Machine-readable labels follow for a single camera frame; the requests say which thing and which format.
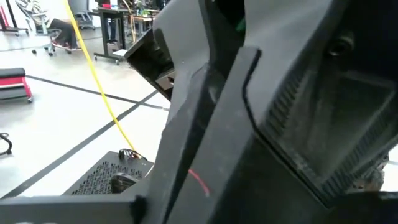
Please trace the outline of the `grey office chair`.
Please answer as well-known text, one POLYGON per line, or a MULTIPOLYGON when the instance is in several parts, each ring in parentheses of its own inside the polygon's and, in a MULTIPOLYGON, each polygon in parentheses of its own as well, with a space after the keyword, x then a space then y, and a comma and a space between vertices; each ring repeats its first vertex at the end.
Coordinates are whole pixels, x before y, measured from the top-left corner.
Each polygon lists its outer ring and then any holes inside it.
POLYGON ((42 8, 38 0, 15 0, 17 7, 25 15, 25 20, 30 31, 36 36, 47 37, 48 43, 42 48, 49 56, 56 53, 56 48, 60 48, 53 43, 54 38, 60 34, 60 29, 50 28, 51 18, 47 15, 47 10, 42 8))

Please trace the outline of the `person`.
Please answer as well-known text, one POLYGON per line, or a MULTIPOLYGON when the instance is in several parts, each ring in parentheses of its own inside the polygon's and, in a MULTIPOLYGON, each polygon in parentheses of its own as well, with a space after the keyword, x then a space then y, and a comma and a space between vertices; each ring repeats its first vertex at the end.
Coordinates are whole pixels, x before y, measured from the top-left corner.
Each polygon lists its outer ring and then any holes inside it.
POLYGON ((32 18, 35 24, 39 27, 44 23, 47 29, 60 30, 59 35, 53 40, 53 45, 66 49, 81 50, 77 44, 75 30, 70 22, 66 22, 57 18, 48 16, 45 10, 41 7, 39 0, 29 0, 31 5, 32 18))

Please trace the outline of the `black perforated metal box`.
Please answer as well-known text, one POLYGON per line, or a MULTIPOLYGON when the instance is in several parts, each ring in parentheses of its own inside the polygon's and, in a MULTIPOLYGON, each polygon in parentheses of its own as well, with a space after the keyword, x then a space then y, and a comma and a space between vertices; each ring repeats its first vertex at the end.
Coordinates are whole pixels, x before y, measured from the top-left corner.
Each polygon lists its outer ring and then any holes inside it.
POLYGON ((111 194, 111 179, 114 175, 127 174, 141 180, 153 165, 153 162, 145 159, 133 159, 128 156, 121 159, 117 152, 109 151, 63 194, 111 194))

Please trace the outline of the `black rolling table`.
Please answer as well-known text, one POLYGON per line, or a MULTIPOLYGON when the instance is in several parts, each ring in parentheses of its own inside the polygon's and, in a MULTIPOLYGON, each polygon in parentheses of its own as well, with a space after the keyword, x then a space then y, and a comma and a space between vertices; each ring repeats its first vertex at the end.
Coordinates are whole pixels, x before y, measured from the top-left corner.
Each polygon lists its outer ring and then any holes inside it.
POLYGON ((125 28, 124 28, 124 15, 127 15, 127 9, 108 9, 104 7, 98 7, 97 9, 92 10, 91 14, 93 16, 98 16, 101 21, 101 34, 102 34, 102 43, 103 43, 103 53, 94 53, 94 59, 98 58, 106 58, 108 60, 112 60, 116 65, 119 65, 120 62, 124 60, 124 53, 121 55, 117 54, 116 51, 110 52, 108 50, 107 37, 108 37, 108 19, 113 19, 116 21, 116 30, 118 31, 118 44, 119 50, 126 49, 126 38, 125 38, 125 28))

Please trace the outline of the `red black creeper seat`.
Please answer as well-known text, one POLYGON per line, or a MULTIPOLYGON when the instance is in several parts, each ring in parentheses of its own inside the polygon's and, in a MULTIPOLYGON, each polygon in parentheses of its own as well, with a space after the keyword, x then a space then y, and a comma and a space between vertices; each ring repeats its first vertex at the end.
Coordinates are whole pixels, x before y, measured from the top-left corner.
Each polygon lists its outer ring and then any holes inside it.
POLYGON ((25 75, 24 68, 0 68, 0 100, 25 98, 28 103, 33 102, 25 75))

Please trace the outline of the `black rolling stand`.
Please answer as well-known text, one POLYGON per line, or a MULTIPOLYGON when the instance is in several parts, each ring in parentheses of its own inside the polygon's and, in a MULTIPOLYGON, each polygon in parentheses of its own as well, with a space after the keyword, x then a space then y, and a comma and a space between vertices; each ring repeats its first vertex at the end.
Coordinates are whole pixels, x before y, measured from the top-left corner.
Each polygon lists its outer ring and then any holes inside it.
POLYGON ((6 13, 2 6, 0 6, 0 32, 10 32, 14 33, 15 36, 19 36, 19 32, 25 32, 26 35, 29 35, 29 31, 26 28, 18 27, 16 24, 16 20, 14 17, 14 13, 12 11, 12 7, 10 4, 10 0, 5 0, 9 15, 11 17, 12 26, 7 23, 6 13))

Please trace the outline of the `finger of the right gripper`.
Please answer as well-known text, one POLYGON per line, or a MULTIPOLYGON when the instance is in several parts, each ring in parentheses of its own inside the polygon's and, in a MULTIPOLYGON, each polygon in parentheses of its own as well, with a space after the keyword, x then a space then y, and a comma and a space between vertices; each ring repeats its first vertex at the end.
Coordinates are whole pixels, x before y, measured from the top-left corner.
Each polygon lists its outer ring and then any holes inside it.
POLYGON ((398 0, 245 2, 249 117, 326 205, 398 143, 398 0))
POLYGON ((176 71, 150 179, 147 224, 261 224, 261 150, 243 110, 261 0, 173 0, 154 37, 176 71))

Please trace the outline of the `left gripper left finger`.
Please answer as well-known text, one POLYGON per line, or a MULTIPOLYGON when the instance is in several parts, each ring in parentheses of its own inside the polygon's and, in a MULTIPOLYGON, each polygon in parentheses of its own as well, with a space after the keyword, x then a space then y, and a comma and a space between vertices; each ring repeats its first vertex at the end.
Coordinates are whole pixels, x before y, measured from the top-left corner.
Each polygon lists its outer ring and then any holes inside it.
POLYGON ((163 142, 155 163, 132 159, 141 178, 121 193, 14 197, 0 200, 2 224, 164 224, 195 148, 163 142))

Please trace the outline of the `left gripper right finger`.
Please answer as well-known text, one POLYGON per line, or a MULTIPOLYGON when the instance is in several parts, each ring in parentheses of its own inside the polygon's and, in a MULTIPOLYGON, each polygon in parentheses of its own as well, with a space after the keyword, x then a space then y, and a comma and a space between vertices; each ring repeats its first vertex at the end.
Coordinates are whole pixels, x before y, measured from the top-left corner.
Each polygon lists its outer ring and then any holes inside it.
POLYGON ((346 193, 393 142, 255 142, 251 216, 257 224, 398 224, 398 192, 346 193))

